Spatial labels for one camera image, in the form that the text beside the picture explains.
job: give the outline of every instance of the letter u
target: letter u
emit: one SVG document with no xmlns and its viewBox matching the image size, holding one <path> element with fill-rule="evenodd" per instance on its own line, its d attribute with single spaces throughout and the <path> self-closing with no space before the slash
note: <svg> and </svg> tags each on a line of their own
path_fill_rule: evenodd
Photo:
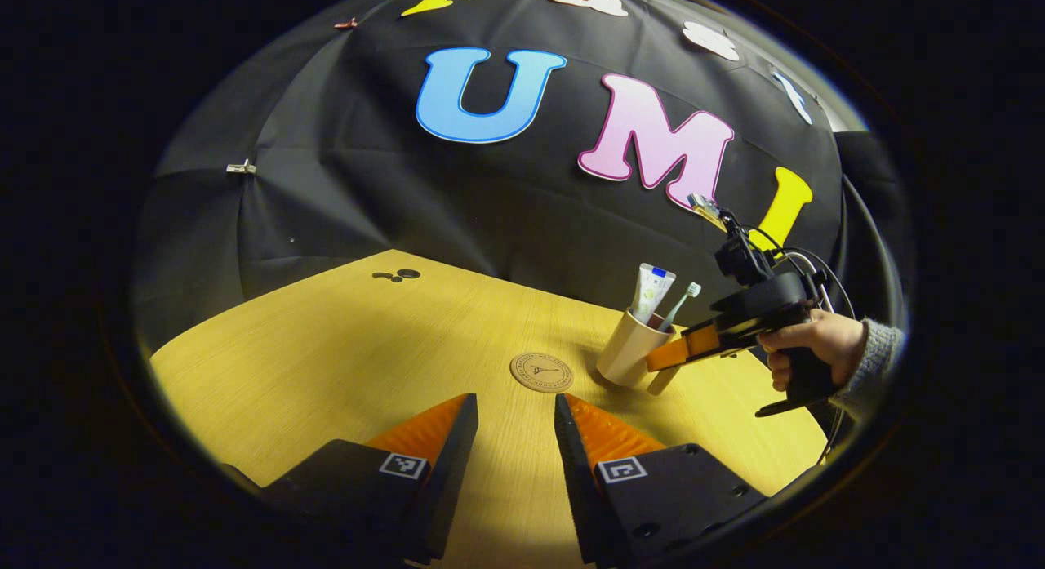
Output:
<svg viewBox="0 0 1045 569">
<path fill-rule="evenodd" d="M 511 138 L 527 129 L 537 115 L 552 71 L 566 60 L 541 50 L 513 50 L 515 77 L 505 105 L 492 114 L 472 114 L 461 107 L 461 96 L 471 70 L 490 58 L 485 48 L 445 48 L 429 54 L 428 74 L 417 96 L 417 121 L 439 138 L 481 144 Z"/>
</svg>

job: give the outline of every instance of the cup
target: cup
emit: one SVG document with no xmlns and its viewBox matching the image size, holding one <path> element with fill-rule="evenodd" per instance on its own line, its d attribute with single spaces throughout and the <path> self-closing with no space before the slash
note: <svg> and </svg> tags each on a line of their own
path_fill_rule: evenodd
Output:
<svg viewBox="0 0 1045 569">
<path fill-rule="evenodd" d="M 646 325 L 625 310 L 617 328 L 610 335 L 595 368 L 606 381 L 616 385 L 632 387 L 649 371 L 646 371 L 646 356 L 663 346 L 675 336 L 675 327 L 669 326 L 661 333 L 656 329 L 664 317 L 654 314 L 650 325 Z"/>
</svg>

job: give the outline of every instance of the sweater sleeve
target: sweater sleeve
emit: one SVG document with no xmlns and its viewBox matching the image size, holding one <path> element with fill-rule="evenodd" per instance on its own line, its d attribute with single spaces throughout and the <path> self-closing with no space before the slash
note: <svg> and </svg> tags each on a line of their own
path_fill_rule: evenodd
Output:
<svg viewBox="0 0 1045 569">
<path fill-rule="evenodd" d="M 867 344 L 850 381 L 830 402 L 857 420 L 865 420 L 878 407 L 892 369 L 903 352 L 906 337 L 899 328 L 863 319 Z"/>
</svg>

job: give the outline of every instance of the metal clip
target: metal clip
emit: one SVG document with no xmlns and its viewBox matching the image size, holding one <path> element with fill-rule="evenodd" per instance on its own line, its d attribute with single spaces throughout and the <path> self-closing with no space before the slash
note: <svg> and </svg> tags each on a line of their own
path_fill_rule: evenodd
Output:
<svg viewBox="0 0 1045 569">
<path fill-rule="evenodd" d="M 235 165 L 235 164 L 226 165 L 225 173 L 249 173 L 251 175 L 257 175 L 258 168 L 251 164 L 250 159 L 243 159 L 243 164 L 241 165 Z"/>
<path fill-rule="evenodd" d="M 703 217 L 707 220 L 707 222 L 718 226 L 723 232 L 726 232 L 726 228 L 724 224 L 722 224 L 721 213 L 719 212 L 718 206 L 715 205 L 715 202 L 712 202 L 709 198 L 694 194 L 690 194 L 687 197 L 687 200 L 690 201 L 690 206 L 693 208 L 693 211 Z"/>
</svg>

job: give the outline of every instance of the screw hole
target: screw hole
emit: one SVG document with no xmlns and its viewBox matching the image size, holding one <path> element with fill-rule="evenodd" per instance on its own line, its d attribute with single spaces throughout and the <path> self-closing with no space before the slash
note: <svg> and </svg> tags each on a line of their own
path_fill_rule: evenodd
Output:
<svg viewBox="0 0 1045 569">
<path fill-rule="evenodd" d="M 649 539 L 653 534 L 656 534 L 659 529 L 659 524 L 647 522 L 646 524 L 638 525 L 638 527 L 632 530 L 631 533 L 634 534 L 636 539 Z"/>
</svg>

